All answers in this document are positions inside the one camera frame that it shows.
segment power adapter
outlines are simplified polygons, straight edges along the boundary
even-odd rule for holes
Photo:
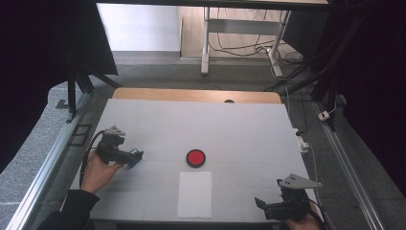
[[[319,113],[319,119],[320,120],[325,121],[328,118],[329,118],[329,114],[326,111]]]

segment table leg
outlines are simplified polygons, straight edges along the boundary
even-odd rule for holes
[[[205,76],[209,74],[209,22],[210,22],[210,8],[204,8],[204,44],[202,54],[202,69],[201,75]]]
[[[276,77],[276,78],[281,78],[281,77],[283,77],[283,73],[282,73],[281,67],[280,67],[280,65],[278,64],[278,59],[277,59],[277,57],[276,57],[276,53],[277,53],[277,51],[278,51],[278,46],[279,46],[279,44],[280,44],[280,42],[281,42],[281,38],[282,38],[282,35],[283,35],[284,27],[286,26],[286,22],[287,22],[287,18],[288,18],[288,16],[289,16],[289,14],[290,14],[290,11],[286,11],[286,12],[285,12],[285,14],[284,14],[284,16],[283,16],[283,19],[282,19],[282,21],[281,21],[281,25],[280,25],[278,34],[277,34],[277,36],[275,37],[275,43],[274,43],[274,45],[272,46],[272,49],[267,49],[267,53],[268,53],[269,59],[271,60],[272,69],[274,70],[274,73],[275,73],[275,77]]]

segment table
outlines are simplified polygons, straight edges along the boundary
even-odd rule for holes
[[[302,3],[309,5],[327,5],[327,0],[287,0],[284,3]],[[226,33],[226,34],[244,34],[244,35],[274,35],[275,42],[271,49],[266,49],[267,55],[271,61],[275,77],[283,76],[276,53],[282,39],[282,35],[288,21],[290,11],[283,14],[282,20],[274,21],[252,21],[252,20],[233,20],[210,18],[210,7],[204,8],[205,33],[202,54],[201,74],[209,74],[209,33]]]
[[[98,192],[101,201],[92,219],[269,222],[254,197],[281,202],[277,179],[290,173],[308,178],[276,93],[119,88],[97,130],[113,125],[126,133],[120,149],[143,150],[144,158],[133,169],[120,170]],[[193,149],[206,153],[201,168],[185,161]],[[207,216],[179,216],[184,173],[210,174]],[[78,186],[77,176],[72,189]],[[313,192],[307,192],[314,199]]]

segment white tabletop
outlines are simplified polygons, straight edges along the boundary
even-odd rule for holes
[[[281,202],[277,179],[308,178],[283,104],[110,99],[96,131],[114,125],[126,133],[120,150],[143,150],[144,158],[98,192],[93,219],[265,222],[254,197]],[[186,162],[193,149],[206,154],[201,168]],[[177,216],[182,172],[211,174],[209,217]]]

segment white wall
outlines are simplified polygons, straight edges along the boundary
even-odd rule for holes
[[[180,51],[177,7],[98,4],[112,51]]]

